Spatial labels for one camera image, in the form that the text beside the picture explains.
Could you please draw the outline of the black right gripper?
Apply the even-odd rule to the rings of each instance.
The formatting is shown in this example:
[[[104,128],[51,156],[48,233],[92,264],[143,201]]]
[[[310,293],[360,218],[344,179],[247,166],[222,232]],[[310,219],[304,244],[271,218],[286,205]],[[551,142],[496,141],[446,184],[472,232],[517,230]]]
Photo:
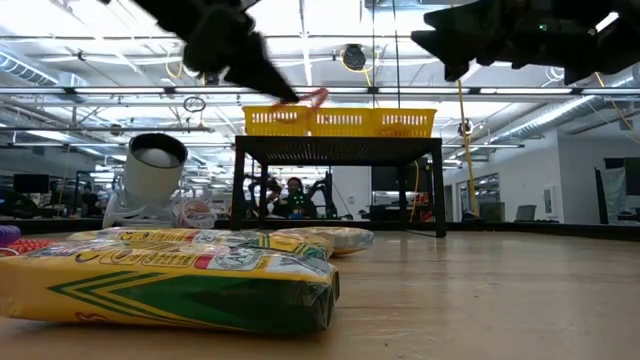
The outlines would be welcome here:
[[[444,64],[457,81],[470,63],[561,67],[569,85],[595,72],[612,75],[639,61],[639,3],[634,0],[478,0],[425,13],[435,30],[411,40]],[[481,34],[489,39],[481,46]]]

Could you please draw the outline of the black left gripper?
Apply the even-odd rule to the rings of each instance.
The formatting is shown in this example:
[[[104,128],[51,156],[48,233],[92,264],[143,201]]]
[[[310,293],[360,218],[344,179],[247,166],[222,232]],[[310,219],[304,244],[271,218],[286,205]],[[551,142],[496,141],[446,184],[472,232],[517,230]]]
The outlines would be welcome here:
[[[247,10],[259,0],[136,0],[163,30],[184,41],[183,61],[195,71],[218,73],[224,80],[278,98],[300,101],[269,60],[263,38]]]

